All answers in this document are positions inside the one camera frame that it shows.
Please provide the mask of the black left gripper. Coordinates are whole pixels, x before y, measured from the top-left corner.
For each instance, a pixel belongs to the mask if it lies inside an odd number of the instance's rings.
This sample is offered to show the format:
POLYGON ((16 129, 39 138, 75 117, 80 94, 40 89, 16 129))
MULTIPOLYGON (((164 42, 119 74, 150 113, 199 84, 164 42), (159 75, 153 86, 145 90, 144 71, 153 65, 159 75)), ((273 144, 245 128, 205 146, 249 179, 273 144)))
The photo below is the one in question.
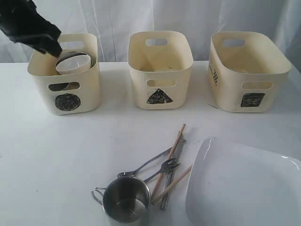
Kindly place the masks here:
POLYGON ((43 18, 32 0, 2 0, 0 30, 14 43, 22 43, 42 54, 59 57, 61 31, 43 18))

